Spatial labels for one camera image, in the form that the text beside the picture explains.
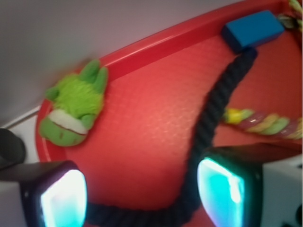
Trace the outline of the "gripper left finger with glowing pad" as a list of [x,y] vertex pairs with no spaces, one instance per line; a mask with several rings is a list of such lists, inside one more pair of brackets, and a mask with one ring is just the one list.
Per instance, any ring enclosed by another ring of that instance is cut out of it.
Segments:
[[18,164],[0,171],[2,227],[82,227],[84,174],[72,161]]

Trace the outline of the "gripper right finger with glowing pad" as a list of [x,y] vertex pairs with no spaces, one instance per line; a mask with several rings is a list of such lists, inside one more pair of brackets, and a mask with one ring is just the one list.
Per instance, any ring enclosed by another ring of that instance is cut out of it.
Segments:
[[273,142],[208,148],[198,164],[202,205],[216,227],[300,227],[303,151]]

